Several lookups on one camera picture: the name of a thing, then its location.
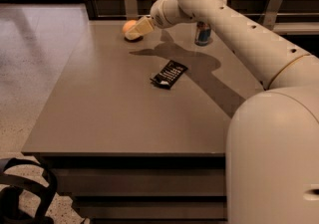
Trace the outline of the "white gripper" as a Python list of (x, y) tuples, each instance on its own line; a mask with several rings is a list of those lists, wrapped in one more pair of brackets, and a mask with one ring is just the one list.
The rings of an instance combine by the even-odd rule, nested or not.
[(151, 17), (144, 16), (136, 20), (136, 25), (124, 34), (125, 38), (133, 41), (152, 32), (155, 26), (165, 29), (180, 23), (195, 22), (192, 17), (181, 10), (177, 0), (157, 0), (151, 8), (150, 14)]

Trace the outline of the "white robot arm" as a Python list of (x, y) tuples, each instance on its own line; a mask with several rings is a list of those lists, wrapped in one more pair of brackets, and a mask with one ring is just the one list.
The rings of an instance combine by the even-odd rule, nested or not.
[(235, 112), (226, 140), (228, 224), (319, 224), (319, 60), (248, 19), (227, 0), (158, 0), (126, 27), (208, 24), (263, 92)]

